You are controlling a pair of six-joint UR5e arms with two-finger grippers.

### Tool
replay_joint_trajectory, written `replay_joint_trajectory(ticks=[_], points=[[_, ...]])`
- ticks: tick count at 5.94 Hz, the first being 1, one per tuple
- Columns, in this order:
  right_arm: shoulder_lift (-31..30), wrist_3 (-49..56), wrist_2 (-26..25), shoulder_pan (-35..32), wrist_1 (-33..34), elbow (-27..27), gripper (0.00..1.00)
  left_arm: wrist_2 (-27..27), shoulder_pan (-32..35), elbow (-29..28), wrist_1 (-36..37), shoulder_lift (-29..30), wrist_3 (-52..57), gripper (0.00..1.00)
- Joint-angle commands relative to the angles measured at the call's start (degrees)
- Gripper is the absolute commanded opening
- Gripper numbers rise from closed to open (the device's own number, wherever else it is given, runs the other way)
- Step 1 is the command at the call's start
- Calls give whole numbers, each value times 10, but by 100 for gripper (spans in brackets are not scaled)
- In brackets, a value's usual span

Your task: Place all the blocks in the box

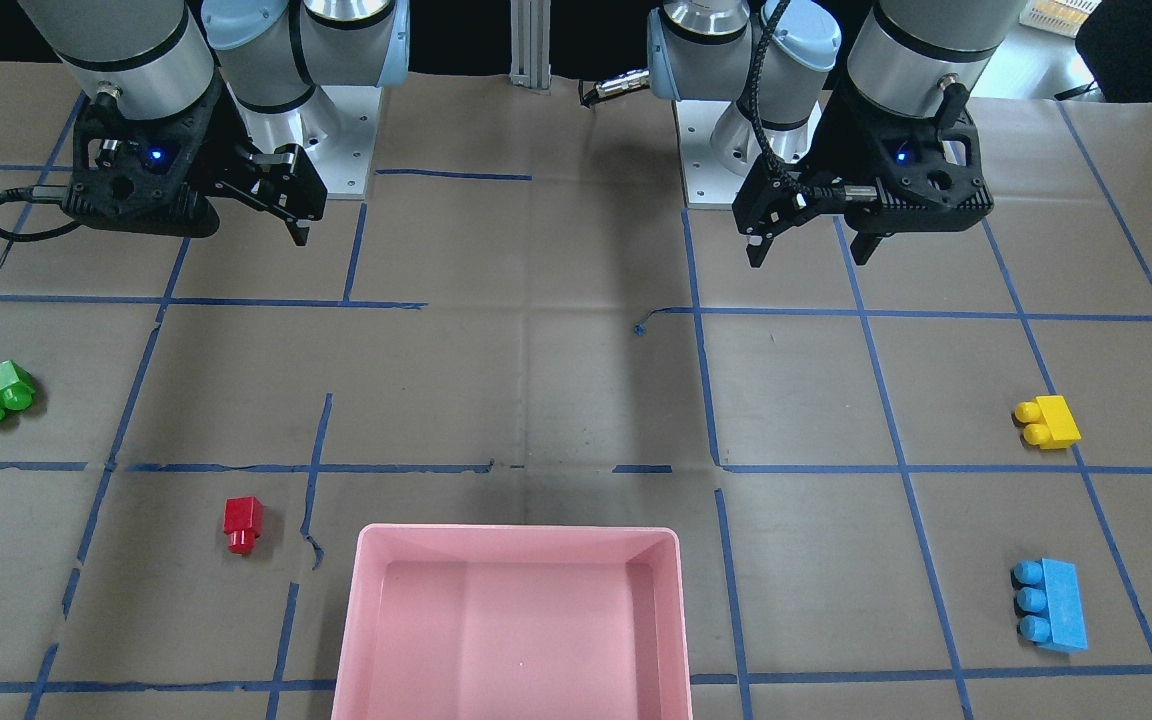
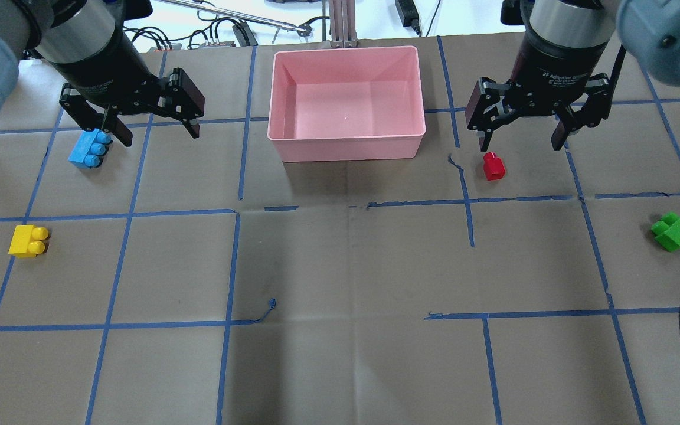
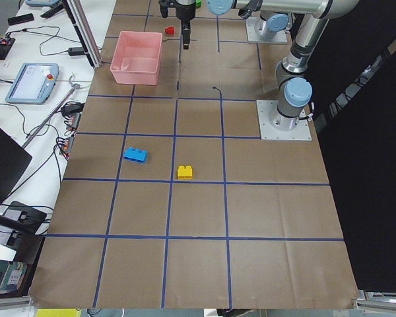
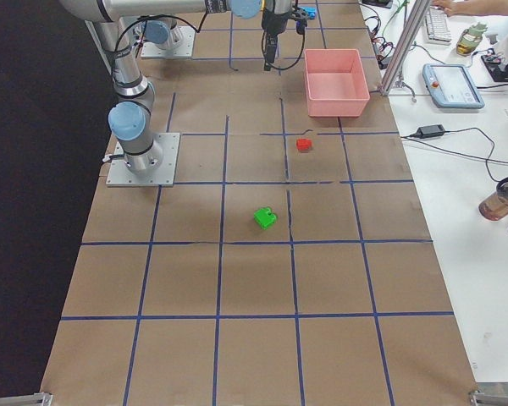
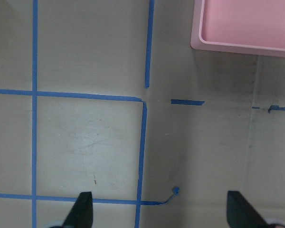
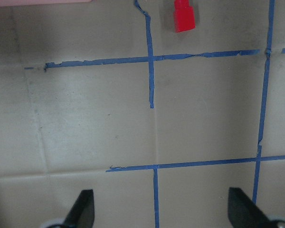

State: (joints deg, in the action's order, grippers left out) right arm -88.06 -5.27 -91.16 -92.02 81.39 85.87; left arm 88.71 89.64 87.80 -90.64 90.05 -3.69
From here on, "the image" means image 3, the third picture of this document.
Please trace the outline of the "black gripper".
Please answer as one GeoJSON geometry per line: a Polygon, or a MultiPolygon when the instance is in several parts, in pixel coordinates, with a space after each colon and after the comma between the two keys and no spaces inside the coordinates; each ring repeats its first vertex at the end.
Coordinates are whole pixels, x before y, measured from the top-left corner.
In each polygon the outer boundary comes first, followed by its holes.
{"type": "Polygon", "coordinates": [[[190,21],[195,18],[195,0],[175,0],[176,16],[181,20],[181,37],[184,50],[189,49],[191,39],[190,21]]]}

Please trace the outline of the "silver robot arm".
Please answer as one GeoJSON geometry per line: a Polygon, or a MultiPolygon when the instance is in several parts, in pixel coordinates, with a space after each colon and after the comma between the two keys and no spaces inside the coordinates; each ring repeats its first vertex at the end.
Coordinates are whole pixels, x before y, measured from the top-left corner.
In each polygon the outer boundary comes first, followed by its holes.
{"type": "Polygon", "coordinates": [[[245,8],[238,11],[238,16],[248,19],[253,12],[259,11],[258,18],[252,18],[252,33],[260,40],[273,39],[284,32],[289,24],[288,13],[266,11],[262,9],[263,1],[250,1],[245,8]]]}
{"type": "Polygon", "coordinates": [[[303,74],[308,68],[308,60],[325,28],[326,20],[321,18],[321,10],[328,8],[323,1],[207,1],[210,12],[220,16],[231,9],[239,10],[240,18],[246,20],[253,12],[259,11],[261,20],[271,32],[273,19],[288,13],[307,15],[297,35],[292,41],[290,53],[279,62],[276,76],[281,95],[277,107],[271,110],[271,125],[280,131],[291,131],[302,120],[310,120],[311,115],[300,117],[301,111],[310,104],[313,88],[303,74]]]}

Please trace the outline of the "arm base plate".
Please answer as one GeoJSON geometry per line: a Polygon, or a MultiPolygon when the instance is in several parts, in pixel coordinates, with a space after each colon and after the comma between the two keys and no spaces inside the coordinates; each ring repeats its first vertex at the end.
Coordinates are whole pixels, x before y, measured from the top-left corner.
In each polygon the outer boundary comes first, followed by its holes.
{"type": "Polygon", "coordinates": [[[251,17],[246,20],[247,41],[254,44],[282,44],[285,45],[285,29],[288,21],[283,18],[269,18],[263,20],[251,17]]]}
{"type": "Polygon", "coordinates": [[[263,141],[311,141],[307,120],[286,118],[278,112],[277,100],[256,100],[260,136],[263,141]]]}

